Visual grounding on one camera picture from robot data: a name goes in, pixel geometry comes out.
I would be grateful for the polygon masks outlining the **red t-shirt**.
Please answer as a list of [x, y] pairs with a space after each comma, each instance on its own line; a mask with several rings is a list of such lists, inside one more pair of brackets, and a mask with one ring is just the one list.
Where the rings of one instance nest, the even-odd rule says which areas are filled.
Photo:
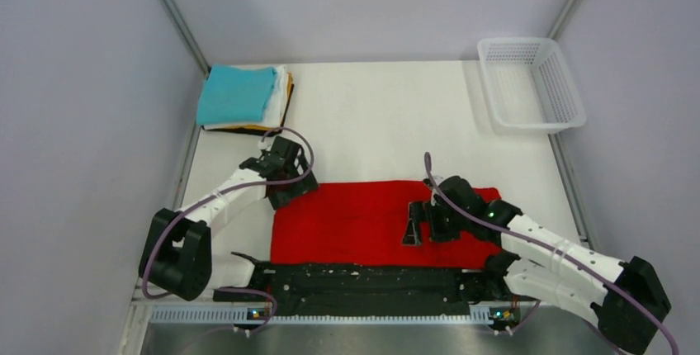
[[481, 269], [500, 252], [466, 232], [455, 241], [435, 243], [427, 223], [421, 224], [421, 245], [403, 245], [409, 203], [430, 196], [420, 181], [323, 183], [275, 212], [270, 260]]

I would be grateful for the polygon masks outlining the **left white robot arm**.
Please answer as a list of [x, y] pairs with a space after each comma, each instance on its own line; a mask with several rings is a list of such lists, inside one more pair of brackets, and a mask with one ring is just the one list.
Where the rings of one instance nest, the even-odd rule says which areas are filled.
[[217, 255], [213, 239], [249, 206], [266, 200], [273, 210], [319, 188], [312, 168], [315, 154], [308, 140], [264, 136], [260, 155], [244, 160], [222, 184], [189, 206], [155, 213], [139, 265], [142, 293], [174, 295], [193, 301], [206, 289], [234, 288], [245, 300], [260, 297], [265, 287], [258, 261], [242, 253]]

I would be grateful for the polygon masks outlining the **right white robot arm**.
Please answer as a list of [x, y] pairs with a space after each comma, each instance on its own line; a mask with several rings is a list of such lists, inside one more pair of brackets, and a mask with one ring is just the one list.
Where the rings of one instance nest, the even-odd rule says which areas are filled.
[[487, 199], [462, 177], [426, 178], [424, 184], [430, 195], [409, 203], [405, 245], [422, 243], [423, 223], [435, 243], [471, 234], [499, 248], [484, 266], [490, 296], [545, 301], [579, 316], [616, 348], [646, 352], [671, 310], [651, 263], [638, 256], [624, 261], [571, 242], [500, 197]]

